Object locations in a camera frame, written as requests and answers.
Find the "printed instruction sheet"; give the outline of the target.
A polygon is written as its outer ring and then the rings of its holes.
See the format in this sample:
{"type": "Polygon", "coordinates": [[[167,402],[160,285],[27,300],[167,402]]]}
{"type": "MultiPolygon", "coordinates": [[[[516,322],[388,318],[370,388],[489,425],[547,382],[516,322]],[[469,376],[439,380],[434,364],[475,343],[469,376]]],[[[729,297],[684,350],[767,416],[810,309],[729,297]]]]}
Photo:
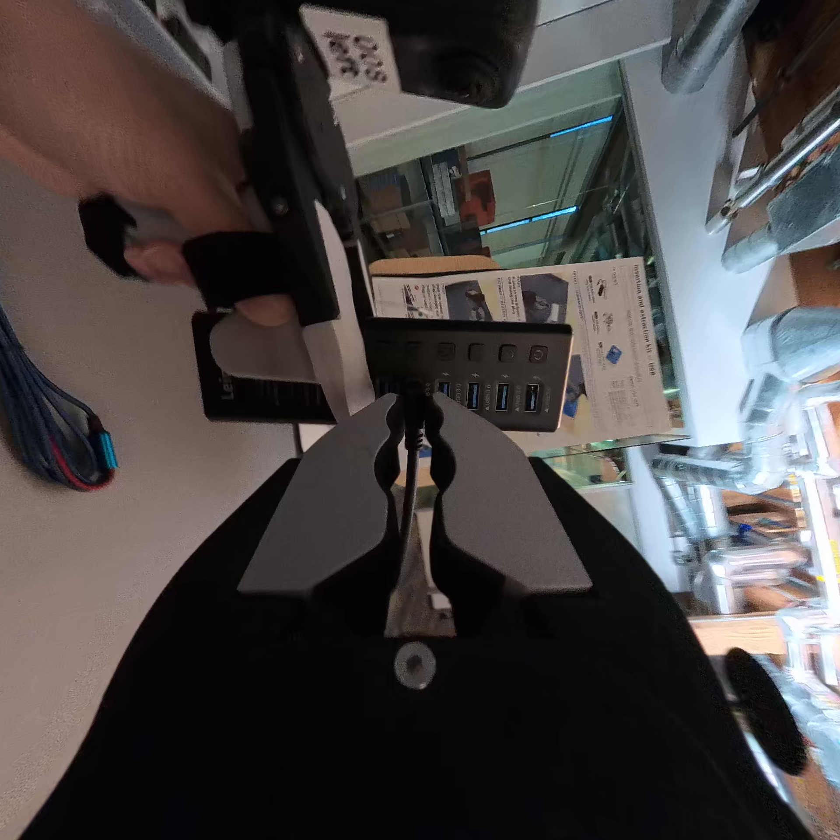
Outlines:
{"type": "Polygon", "coordinates": [[[372,276],[371,284],[374,319],[571,327],[584,393],[574,415],[563,415],[553,432],[506,431],[526,452],[667,443],[685,436],[679,398],[665,384],[641,258],[449,276],[372,276]]]}

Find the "silver air duct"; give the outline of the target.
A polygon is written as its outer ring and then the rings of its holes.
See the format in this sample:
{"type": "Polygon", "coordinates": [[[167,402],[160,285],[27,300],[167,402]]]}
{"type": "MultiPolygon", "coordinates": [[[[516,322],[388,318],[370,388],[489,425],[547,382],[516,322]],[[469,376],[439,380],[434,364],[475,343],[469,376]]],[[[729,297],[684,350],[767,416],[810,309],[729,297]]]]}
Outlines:
{"type": "MultiPolygon", "coordinates": [[[[740,175],[738,187],[707,223],[716,233],[782,186],[768,223],[726,248],[721,263],[741,273],[776,258],[838,242],[838,88],[790,131],[780,151],[740,175]]],[[[792,702],[794,721],[838,788],[838,433],[828,406],[838,403],[838,307],[795,307],[748,326],[742,353],[749,382],[739,405],[741,449],[691,449],[657,455],[652,468],[696,554],[693,596],[724,616],[740,614],[749,589],[787,581],[806,559],[818,594],[775,614],[785,664],[771,685],[792,702]],[[760,496],[792,480],[805,519],[805,544],[793,539],[733,542],[721,492],[760,496]]]]}

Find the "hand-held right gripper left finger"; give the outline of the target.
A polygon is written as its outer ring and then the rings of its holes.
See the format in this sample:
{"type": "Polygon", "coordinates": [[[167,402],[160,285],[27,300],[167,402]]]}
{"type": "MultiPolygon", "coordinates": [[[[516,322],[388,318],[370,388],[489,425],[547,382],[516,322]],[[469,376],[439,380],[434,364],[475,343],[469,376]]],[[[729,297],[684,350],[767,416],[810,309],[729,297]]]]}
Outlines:
{"type": "Polygon", "coordinates": [[[243,595],[309,595],[394,531],[401,398],[380,397],[300,459],[238,584],[243,595]]]}

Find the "black usb hub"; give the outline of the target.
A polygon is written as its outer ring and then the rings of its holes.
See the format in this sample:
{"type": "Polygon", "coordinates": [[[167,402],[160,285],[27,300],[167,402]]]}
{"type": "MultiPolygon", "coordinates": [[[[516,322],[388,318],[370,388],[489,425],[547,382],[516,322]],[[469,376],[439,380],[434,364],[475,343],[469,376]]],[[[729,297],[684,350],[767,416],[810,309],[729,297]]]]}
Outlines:
{"type": "MultiPolygon", "coordinates": [[[[196,312],[192,336],[205,417],[212,422],[334,424],[312,374],[235,373],[217,363],[214,344],[235,327],[231,317],[196,312]]],[[[373,318],[363,323],[374,398],[406,384],[448,396],[503,431],[550,433],[573,416],[582,393],[582,362],[570,326],[558,323],[373,318]]]]}

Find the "black metal shelf rack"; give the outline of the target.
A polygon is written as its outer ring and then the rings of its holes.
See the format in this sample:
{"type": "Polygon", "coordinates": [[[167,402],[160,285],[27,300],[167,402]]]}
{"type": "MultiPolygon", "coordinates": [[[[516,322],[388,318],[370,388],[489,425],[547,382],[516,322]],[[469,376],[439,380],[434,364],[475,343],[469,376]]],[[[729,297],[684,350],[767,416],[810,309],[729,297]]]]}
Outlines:
{"type": "Polygon", "coordinates": [[[490,257],[484,231],[497,215],[490,170],[471,171],[463,146],[426,155],[420,164],[444,255],[490,257]]]}

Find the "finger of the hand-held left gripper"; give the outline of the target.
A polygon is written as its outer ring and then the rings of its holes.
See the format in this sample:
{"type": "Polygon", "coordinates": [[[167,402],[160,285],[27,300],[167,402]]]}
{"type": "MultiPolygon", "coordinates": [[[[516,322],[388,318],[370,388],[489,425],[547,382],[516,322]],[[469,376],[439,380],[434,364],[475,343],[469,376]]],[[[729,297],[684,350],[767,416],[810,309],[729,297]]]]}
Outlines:
{"type": "Polygon", "coordinates": [[[297,320],[262,327],[230,314],[213,327],[210,348],[229,375],[320,385],[334,419],[342,422],[375,401],[361,330],[372,315],[372,288],[359,240],[343,242],[328,211],[319,202],[314,206],[339,317],[307,327],[297,320]]]}

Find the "person's left hand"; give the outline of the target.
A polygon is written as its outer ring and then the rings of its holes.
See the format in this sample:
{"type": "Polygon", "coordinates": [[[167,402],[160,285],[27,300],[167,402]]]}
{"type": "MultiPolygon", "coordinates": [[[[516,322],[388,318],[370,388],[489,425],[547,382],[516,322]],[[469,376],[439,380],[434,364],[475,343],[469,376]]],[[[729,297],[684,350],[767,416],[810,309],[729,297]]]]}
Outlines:
{"type": "Polygon", "coordinates": [[[1,2],[1,155],[45,189],[252,228],[234,117],[76,2],[1,2]]]}

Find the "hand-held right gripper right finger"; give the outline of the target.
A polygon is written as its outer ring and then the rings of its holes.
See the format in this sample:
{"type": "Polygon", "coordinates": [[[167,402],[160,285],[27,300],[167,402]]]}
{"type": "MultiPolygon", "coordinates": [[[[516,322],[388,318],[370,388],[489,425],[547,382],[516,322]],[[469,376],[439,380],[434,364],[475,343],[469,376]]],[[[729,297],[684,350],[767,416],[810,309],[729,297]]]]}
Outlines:
{"type": "Polygon", "coordinates": [[[592,581],[527,456],[451,397],[429,399],[430,474],[452,547],[524,594],[581,594],[592,581]]]}

